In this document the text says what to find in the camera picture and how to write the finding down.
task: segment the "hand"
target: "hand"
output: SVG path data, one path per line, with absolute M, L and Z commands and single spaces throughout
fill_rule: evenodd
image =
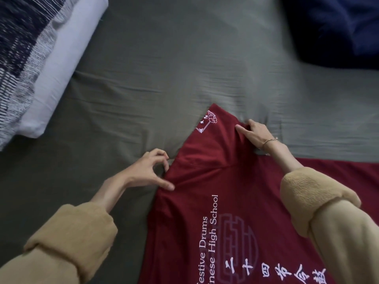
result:
M 175 186 L 157 176 L 153 171 L 153 167 L 156 164 L 163 163 L 164 170 L 167 172 L 169 168 L 168 159 L 169 157 L 164 150 L 156 148 L 150 152 L 145 152 L 139 160 L 113 177 L 120 179 L 125 187 L 156 184 L 164 189 L 173 191 Z
M 249 120 L 248 124 L 250 125 L 251 131 L 248 131 L 247 129 L 243 128 L 239 124 L 237 124 L 236 130 L 239 133 L 242 133 L 244 136 L 248 138 L 248 140 L 255 145 L 259 149 L 264 149 L 266 145 L 263 145 L 266 140 L 273 139 L 274 137 L 268 130 L 268 128 L 261 123 L 257 123 L 253 120 Z
M 145 152 L 130 167 L 104 181 L 91 202 L 97 203 L 104 207 L 107 212 L 110 212 L 127 187 L 156 184 L 173 191 L 175 186 L 158 177 L 153 171 L 153 167 L 158 163 L 163 163 L 164 170 L 167 171 L 169 168 L 168 158 L 167 153 L 158 148 L 151 152 Z

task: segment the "white pillowcase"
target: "white pillowcase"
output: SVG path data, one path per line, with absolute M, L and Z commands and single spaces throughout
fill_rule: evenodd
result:
M 58 31 L 53 51 L 35 82 L 34 100 L 23 115 L 17 134 L 42 135 L 61 99 L 108 0 L 79 0 L 71 18 Z

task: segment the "right hand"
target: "right hand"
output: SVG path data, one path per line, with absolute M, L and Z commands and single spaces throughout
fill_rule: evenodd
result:
M 263 145 L 265 141 L 268 139 L 273 139 L 274 137 L 264 124 L 257 123 L 253 120 L 249 120 L 248 124 L 250 125 L 251 131 L 248 131 L 239 124 L 237 124 L 235 128 L 239 133 L 242 133 L 244 136 L 246 136 L 248 140 L 257 148 L 264 149 L 264 147 L 266 147 L 266 145 Z

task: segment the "sweater cuff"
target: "sweater cuff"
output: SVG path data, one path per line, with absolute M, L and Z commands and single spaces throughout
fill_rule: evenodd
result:
M 116 234 L 112 217 L 97 204 L 63 205 L 24 249 L 39 245 L 55 251 L 75 264 L 81 281 L 87 282 L 107 257 Z
M 309 167 L 299 168 L 283 177 L 280 198 L 297 233 L 303 237 L 308 236 L 309 224 L 316 211 L 329 201 L 343 198 L 356 207 L 361 205 L 353 190 Z

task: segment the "bracelet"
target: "bracelet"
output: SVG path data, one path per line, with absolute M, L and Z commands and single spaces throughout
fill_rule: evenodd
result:
M 272 138 L 272 139 L 268 139 L 268 140 L 266 140 L 266 141 L 262 144 L 262 148 L 265 146 L 266 143 L 268 143 L 268 142 L 270 142 L 270 141 L 272 141 L 272 140 L 278 140 L 278 138 L 276 137 L 276 138 Z

